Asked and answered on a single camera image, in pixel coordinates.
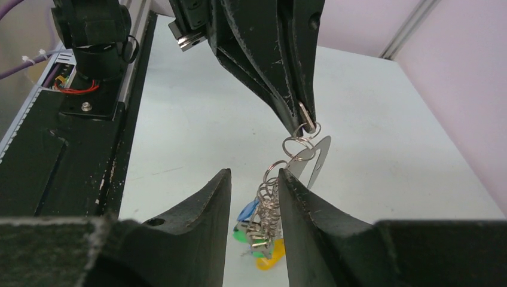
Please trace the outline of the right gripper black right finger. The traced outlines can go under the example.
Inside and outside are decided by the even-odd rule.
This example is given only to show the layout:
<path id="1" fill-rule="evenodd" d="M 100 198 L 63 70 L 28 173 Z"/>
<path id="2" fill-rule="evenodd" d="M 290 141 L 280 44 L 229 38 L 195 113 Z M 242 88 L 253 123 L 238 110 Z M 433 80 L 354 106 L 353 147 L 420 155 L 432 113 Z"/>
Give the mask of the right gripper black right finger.
<path id="1" fill-rule="evenodd" d="M 279 170 L 291 286 L 505 286 L 506 221 L 382 220 L 339 210 Z"/>

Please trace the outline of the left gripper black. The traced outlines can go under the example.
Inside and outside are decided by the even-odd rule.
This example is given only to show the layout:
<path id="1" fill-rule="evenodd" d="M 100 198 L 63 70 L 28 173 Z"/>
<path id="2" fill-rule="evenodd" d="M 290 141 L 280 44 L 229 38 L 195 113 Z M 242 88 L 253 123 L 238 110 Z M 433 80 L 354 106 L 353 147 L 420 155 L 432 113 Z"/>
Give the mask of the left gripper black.
<path id="1" fill-rule="evenodd" d="M 316 126 L 313 79 L 324 0 L 169 3 L 175 18 L 169 28 L 181 51 L 210 45 L 222 67 L 263 100 L 289 133 L 302 123 Z"/>

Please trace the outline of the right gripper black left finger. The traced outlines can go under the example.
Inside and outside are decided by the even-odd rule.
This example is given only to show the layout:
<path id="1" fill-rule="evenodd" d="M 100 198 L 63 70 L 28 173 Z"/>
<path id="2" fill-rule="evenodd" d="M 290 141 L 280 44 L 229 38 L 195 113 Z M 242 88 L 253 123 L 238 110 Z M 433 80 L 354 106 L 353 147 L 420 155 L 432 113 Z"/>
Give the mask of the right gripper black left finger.
<path id="1" fill-rule="evenodd" d="M 231 171 L 143 222 L 1 218 L 2 286 L 221 286 Z"/>

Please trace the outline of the yellow key tag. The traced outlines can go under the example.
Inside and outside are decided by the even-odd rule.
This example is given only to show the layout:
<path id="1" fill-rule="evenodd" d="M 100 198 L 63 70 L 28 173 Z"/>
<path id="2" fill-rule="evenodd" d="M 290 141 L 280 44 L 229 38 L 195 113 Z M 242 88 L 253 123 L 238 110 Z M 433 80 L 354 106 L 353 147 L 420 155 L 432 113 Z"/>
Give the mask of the yellow key tag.
<path id="1" fill-rule="evenodd" d="M 284 239 L 277 239 L 274 242 L 274 248 L 271 252 L 271 257 L 257 258 L 256 267 L 261 271 L 271 270 L 286 254 Z"/>

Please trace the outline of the green key tag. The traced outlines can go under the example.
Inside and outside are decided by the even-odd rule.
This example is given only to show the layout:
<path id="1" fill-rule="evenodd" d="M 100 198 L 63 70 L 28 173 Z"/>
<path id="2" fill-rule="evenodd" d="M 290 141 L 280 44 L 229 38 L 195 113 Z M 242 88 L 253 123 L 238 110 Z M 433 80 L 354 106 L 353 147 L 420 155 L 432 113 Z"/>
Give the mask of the green key tag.
<path id="1" fill-rule="evenodd" d="M 263 252 L 255 251 L 253 249 L 250 249 L 251 255 L 255 258 L 265 258 L 265 255 Z"/>
<path id="2" fill-rule="evenodd" d="M 242 230 L 234 230 L 233 238 L 241 243 L 248 243 L 249 239 L 245 231 Z"/>

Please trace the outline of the blue key tag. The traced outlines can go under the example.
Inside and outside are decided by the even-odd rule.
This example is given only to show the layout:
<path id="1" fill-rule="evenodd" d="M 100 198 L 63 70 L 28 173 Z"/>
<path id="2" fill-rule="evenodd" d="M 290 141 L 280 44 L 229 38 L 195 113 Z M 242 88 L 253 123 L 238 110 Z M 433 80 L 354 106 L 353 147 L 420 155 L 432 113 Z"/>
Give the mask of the blue key tag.
<path id="1" fill-rule="evenodd" d="M 255 198 L 250 203 L 248 203 L 242 211 L 239 213 L 237 217 L 237 221 L 247 221 L 250 220 L 251 216 L 254 214 L 257 206 L 259 204 L 259 199 Z"/>

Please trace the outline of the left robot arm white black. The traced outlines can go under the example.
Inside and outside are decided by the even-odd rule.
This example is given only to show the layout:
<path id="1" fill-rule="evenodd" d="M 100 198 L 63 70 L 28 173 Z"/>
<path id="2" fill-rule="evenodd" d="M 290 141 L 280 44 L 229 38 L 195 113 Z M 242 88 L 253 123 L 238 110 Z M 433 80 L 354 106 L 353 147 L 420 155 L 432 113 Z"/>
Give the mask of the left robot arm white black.
<path id="1" fill-rule="evenodd" d="M 170 29 L 181 50 L 207 40 L 218 62 L 263 100 L 289 132 L 317 129 L 313 78 L 323 1 L 171 1 Z M 56 1 L 51 11 L 80 74 L 115 77 L 132 20 L 118 1 Z"/>

